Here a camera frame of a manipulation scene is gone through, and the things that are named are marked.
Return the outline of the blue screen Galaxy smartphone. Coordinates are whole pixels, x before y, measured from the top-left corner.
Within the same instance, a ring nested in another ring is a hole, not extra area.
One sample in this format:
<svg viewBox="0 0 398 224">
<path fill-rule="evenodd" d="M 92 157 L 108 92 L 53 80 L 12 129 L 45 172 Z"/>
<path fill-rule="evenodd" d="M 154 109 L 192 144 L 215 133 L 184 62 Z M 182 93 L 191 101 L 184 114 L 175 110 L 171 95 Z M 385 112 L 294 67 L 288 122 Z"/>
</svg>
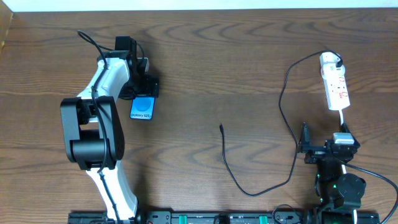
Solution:
<svg viewBox="0 0 398 224">
<path fill-rule="evenodd" d="M 151 120 L 154 114 L 154 97 L 137 97 L 132 101 L 130 118 Z"/>
</svg>

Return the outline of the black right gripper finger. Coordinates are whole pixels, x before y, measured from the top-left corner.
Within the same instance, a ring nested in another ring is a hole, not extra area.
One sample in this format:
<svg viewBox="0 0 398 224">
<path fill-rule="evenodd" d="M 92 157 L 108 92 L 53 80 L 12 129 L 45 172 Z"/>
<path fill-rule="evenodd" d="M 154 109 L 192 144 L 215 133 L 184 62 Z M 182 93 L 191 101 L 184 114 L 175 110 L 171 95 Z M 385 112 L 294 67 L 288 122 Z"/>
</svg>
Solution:
<svg viewBox="0 0 398 224">
<path fill-rule="evenodd" d="M 310 134 L 309 134 L 309 128 L 308 125 L 303 122 L 302 124 L 302 129 L 301 129 L 301 136 L 300 136 L 300 141 L 299 141 L 299 146 L 300 147 L 305 147 L 310 145 Z"/>
<path fill-rule="evenodd" d="M 343 123 L 341 126 L 340 126 L 340 131 L 341 131 L 341 133 L 351 133 L 351 131 L 349 130 L 349 128 L 348 128 L 348 125 L 346 124 L 346 123 Z M 357 140 L 356 140 L 356 138 L 354 137 L 354 144 L 357 144 L 358 142 L 357 142 Z"/>
</svg>

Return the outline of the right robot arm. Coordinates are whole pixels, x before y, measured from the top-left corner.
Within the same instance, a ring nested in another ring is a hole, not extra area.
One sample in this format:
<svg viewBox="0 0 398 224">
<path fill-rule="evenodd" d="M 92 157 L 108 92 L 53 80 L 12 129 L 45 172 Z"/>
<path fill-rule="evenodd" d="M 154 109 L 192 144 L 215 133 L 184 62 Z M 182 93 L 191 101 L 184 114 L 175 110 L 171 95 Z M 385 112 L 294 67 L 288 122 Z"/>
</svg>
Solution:
<svg viewBox="0 0 398 224">
<path fill-rule="evenodd" d="M 345 164 L 357 153 L 360 143 L 346 124 L 322 146 L 310 143 L 310 132 L 303 123 L 297 152 L 304 153 L 306 164 L 317 166 L 314 188 L 320 204 L 306 214 L 307 223 L 356 223 L 366 181 L 347 173 Z"/>
</svg>

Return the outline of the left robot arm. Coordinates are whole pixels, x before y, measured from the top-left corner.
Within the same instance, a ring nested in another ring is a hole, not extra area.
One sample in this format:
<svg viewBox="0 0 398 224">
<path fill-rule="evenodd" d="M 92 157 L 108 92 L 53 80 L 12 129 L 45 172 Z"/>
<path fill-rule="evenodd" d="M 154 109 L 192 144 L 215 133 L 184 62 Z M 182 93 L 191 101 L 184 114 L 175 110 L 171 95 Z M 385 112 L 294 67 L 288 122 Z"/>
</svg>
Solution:
<svg viewBox="0 0 398 224">
<path fill-rule="evenodd" d="M 147 214 L 128 184 L 122 158 L 125 139 L 116 107 L 118 99 L 138 101 L 137 118 L 150 120 L 159 79 L 148 75 L 149 59 L 137 57 L 142 47 L 130 36 L 117 36 L 113 49 L 97 44 L 82 30 L 78 35 L 99 52 L 97 70 L 87 87 L 60 104 L 63 138 L 70 162 L 96 184 L 104 212 L 71 212 L 69 223 L 147 223 Z"/>
</svg>

